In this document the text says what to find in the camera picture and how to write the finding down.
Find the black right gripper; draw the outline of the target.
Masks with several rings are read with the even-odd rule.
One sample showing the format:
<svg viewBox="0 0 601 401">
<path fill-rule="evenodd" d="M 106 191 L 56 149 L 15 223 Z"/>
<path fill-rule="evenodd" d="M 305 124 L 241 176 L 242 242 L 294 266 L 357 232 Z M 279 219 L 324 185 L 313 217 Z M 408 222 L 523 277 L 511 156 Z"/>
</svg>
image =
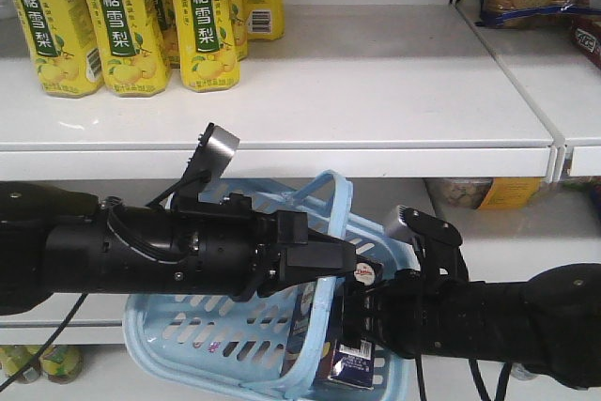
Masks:
<svg viewBox="0 0 601 401">
<path fill-rule="evenodd" d="M 422 293 L 422 275 L 410 269 L 399 270 L 392 279 L 367 288 L 362 297 L 369 302 L 365 311 L 368 326 L 362 336 L 404 359 L 420 356 L 417 312 Z"/>
</svg>

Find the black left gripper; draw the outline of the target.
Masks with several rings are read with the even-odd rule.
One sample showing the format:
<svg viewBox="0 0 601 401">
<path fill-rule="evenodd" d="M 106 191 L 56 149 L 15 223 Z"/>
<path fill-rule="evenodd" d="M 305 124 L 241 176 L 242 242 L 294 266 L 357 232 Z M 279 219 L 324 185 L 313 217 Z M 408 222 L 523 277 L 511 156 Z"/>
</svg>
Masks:
<svg viewBox="0 0 601 401">
<path fill-rule="evenodd" d="M 306 213 L 256 211 L 242 194 L 232 193 L 222 203 L 173 198 L 173 221 L 173 246 L 182 252 L 173 268 L 177 294 L 268 298 L 291 287 L 336 280 L 356 266 L 356 246 L 310 234 Z"/>
</svg>

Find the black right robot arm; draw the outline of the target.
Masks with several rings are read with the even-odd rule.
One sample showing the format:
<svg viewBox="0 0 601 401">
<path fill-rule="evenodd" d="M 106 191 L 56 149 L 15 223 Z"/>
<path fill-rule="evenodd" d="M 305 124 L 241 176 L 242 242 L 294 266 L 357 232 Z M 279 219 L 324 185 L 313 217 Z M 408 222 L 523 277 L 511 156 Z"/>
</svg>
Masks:
<svg viewBox="0 0 601 401">
<path fill-rule="evenodd" d="M 571 389 L 600 385 L 600 266 L 487 283 L 399 270 L 344 296 L 342 340 L 420 355 L 519 363 Z"/>
</svg>

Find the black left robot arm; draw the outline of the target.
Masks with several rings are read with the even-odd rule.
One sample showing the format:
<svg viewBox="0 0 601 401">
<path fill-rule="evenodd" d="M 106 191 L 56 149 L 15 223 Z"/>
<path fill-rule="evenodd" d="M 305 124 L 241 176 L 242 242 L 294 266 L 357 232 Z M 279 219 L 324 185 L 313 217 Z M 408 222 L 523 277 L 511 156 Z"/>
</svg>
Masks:
<svg viewBox="0 0 601 401">
<path fill-rule="evenodd" d="M 60 293 L 266 298 L 356 267 L 354 246 L 312 229 L 304 212 L 254 210 L 176 195 L 170 208 L 50 185 L 1 186 L 1 312 Z"/>
</svg>

